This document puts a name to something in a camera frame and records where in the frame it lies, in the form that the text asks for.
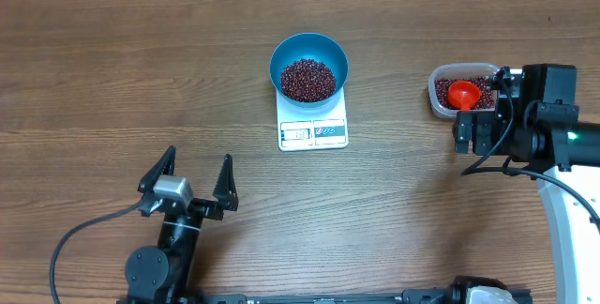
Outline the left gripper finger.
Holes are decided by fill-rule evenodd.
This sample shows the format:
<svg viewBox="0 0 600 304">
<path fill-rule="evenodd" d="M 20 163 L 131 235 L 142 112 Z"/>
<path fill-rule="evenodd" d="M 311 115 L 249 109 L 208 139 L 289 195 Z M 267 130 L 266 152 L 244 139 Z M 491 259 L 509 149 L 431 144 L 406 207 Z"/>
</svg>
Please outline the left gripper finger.
<svg viewBox="0 0 600 304">
<path fill-rule="evenodd" d="M 162 175 L 174 176 L 176 147 L 171 145 L 157 163 L 140 179 L 138 192 L 152 191 Z"/>
<path fill-rule="evenodd" d="M 237 210 L 238 195 L 233 178 L 233 157 L 230 154 L 226 154 L 224 157 L 213 196 L 217 199 L 217 204 L 224 210 Z"/>
</svg>

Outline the red scoop with blue handle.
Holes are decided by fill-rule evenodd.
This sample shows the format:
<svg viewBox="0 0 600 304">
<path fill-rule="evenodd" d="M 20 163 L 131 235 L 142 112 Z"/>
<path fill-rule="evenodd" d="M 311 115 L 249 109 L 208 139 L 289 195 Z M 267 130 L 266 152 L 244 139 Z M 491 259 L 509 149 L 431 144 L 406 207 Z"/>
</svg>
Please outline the red scoop with blue handle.
<svg viewBox="0 0 600 304">
<path fill-rule="evenodd" d="M 448 88 L 449 103 L 461 111 L 470 111 L 481 98 L 479 88 L 468 81 L 456 81 Z"/>
</svg>

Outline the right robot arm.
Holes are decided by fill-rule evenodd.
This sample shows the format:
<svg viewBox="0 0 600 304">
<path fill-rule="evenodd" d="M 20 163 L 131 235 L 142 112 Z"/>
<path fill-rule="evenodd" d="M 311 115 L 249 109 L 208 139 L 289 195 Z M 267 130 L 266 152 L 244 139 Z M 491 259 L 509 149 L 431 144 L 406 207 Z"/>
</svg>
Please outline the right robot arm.
<svg viewBox="0 0 600 304">
<path fill-rule="evenodd" d="M 494 111 L 460 111 L 453 135 L 458 153 L 479 160 L 465 175 L 498 172 L 537 183 L 547 216 L 559 303 L 599 300 L 599 127 L 579 121 L 577 70 L 571 65 L 502 68 L 487 80 Z"/>
</svg>

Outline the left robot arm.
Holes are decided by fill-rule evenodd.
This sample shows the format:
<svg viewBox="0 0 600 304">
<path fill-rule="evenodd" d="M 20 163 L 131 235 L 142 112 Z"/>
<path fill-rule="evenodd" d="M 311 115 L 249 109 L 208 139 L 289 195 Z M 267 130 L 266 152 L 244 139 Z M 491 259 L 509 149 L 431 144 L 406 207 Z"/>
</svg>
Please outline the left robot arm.
<svg viewBox="0 0 600 304">
<path fill-rule="evenodd" d="M 211 200 L 196 198 L 188 180 L 174 173 L 175 155 L 170 146 L 139 182 L 141 215 L 161 213 L 164 218 L 157 244 L 128 257 L 128 289 L 121 303 L 200 303 L 202 297 L 188 288 L 188 278 L 203 221 L 222 220 L 226 211 L 238 208 L 231 155 L 224 157 Z"/>
</svg>

